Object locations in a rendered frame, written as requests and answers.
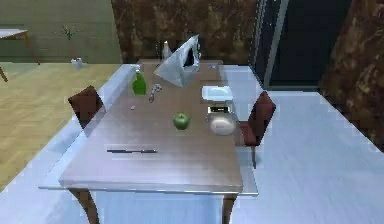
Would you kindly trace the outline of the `dark glass door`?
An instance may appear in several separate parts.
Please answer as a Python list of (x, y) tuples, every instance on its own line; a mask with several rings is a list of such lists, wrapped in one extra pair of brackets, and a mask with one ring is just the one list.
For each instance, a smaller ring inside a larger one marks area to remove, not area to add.
[(267, 90), (313, 91), (352, 0), (258, 0), (249, 66)]

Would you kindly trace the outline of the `green spray bottle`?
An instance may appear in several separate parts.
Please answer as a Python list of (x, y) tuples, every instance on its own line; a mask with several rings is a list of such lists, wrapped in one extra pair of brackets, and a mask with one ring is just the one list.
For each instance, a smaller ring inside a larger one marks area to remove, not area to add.
[(145, 95), (146, 94), (146, 82), (143, 74), (140, 71), (140, 68), (135, 70), (136, 79), (132, 83), (132, 89), (135, 95)]

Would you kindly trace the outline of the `brown wooden dining table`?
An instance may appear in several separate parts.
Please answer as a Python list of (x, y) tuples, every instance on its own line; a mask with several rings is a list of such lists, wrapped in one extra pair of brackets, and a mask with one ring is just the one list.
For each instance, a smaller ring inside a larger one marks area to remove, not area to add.
[[(184, 88), (154, 75), (153, 62), (143, 63), (141, 70), (146, 82), (160, 84), (162, 91), (150, 103), (147, 95), (136, 96), (126, 86), (59, 183), (78, 197), (91, 224), (99, 224), (91, 190), (219, 194), (224, 197), (222, 224), (229, 224), (234, 201), (243, 190), (235, 143), (231, 136), (218, 136), (209, 129), (208, 104), (201, 97), (203, 86), (222, 83), (219, 64), (203, 63)], [(174, 127), (177, 113), (190, 117), (186, 130)], [(157, 153), (115, 154), (107, 149)]]

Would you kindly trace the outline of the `green apple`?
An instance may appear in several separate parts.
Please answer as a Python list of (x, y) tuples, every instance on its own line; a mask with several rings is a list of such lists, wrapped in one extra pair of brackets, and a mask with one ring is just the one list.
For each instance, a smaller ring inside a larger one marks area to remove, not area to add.
[(190, 124), (190, 117), (185, 113), (177, 113), (173, 117), (173, 125), (178, 130), (186, 130)]

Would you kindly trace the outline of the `white kitchen scale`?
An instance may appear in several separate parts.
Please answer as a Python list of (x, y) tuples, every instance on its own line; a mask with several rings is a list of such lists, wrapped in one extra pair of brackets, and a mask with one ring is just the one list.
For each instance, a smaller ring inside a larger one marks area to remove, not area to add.
[(209, 113), (232, 112), (230, 103), (233, 100), (233, 94), (229, 86), (203, 86), (201, 96), (209, 103)]

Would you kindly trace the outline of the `white table with wooden legs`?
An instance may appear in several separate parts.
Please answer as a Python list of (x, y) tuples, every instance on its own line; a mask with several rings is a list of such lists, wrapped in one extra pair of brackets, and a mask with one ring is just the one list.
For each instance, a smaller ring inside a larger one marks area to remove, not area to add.
[(28, 31), (22, 29), (0, 29), (0, 40), (11, 40), (11, 39), (23, 39), (27, 48), (29, 49), (32, 57), (37, 64), (40, 64), (34, 50), (30, 44)]

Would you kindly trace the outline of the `pale blue rug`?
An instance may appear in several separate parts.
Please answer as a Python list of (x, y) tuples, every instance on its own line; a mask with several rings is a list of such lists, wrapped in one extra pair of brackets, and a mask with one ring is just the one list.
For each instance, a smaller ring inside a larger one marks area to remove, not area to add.
[[(384, 224), (384, 153), (315, 92), (273, 91), (277, 109), (257, 150), (259, 194), (236, 200), (231, 224)], [(86, 137), (69, 122), (0, 192), (0, 224), (88, 224), (66, 190), (40, 183)], [(216, 196), (94, 195), (101, 224), (220, 224)]]

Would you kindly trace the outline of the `clear glass bottle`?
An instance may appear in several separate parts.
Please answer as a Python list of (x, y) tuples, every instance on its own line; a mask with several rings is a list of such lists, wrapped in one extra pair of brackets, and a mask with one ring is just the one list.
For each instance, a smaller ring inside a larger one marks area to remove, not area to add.
[(170, 56), (172, 55), (172, 51), (169, 47), (169, 44), (167, 41), (165, 41), (163, 43), (163, 49), (162, 49), (162, 59), (163, 60), (166, 60), (167, 58), (169, 58)]

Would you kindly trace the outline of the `pale round bowl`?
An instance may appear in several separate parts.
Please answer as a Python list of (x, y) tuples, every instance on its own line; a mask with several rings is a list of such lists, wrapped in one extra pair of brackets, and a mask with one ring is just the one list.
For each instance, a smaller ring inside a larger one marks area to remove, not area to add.
[(209, 129), (219, 136), (231, 135), (236, 129), (236, 121), (230, 113), (210, 113), (207, 122)]

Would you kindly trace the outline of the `dark red chair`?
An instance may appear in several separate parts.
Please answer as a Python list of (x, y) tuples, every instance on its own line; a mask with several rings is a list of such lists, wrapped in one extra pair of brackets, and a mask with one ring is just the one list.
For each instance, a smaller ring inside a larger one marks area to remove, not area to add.
[(92, 85), (69, 97), (68, 102), (82, 128), (85, 128), (95, 114), (104, 106), (99, 94)]
[(263, 91), (252, 107), (247, 121), (240, 121), (242, 144), (251, 148), (252, 166), (256, 168), (256, 147), (261, 144), (276, 109), (268, 93)]

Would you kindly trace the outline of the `black knife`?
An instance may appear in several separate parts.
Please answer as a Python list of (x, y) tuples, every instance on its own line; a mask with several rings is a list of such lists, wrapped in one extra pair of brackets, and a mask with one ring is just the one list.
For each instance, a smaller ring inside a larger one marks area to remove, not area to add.
[(141, 153), (141, 154), (150, 154), (150, 153), (157, 153), (154, 149), (145, 149), (145, 150), (127, 150), (127, 149), (107, 149), (106, 150), (109, 153), (126, 153), (126, 154), (132, 154), (132, 153)]

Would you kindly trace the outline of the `grey scissors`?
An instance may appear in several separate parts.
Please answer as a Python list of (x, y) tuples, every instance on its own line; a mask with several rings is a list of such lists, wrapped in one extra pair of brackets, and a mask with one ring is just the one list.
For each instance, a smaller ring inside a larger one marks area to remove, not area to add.
[(150, 97), (149, 97), (149, 102), (150, 103), (154, 102), (155, 94), (157, 92), (160, 92), (161, 90), (162, 90), (162, 86), (160, 84), (154, 84), (152, 86), (152, 89), (151, 89), (151, 92), (150, 92)]

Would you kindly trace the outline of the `house plant in white pot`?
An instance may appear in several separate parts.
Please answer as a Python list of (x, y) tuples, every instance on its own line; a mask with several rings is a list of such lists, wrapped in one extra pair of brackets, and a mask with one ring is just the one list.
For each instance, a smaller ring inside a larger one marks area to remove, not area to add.
[(68, 40), (68, 43), (71, 47), (71, 51), (73, 54), (73, 57), (70, 60), (70, 62), (77, 70), (80, 70), (83, 67), (83, 61), (82, 61), (82, 58), (78, 56), (78, 52), (73, 41), (73, 37), (77, 32), (78, 32), (78, 29), (76, 28), (75, 25), (71, 27), (67, 25), (62, 25), (62, 34)]

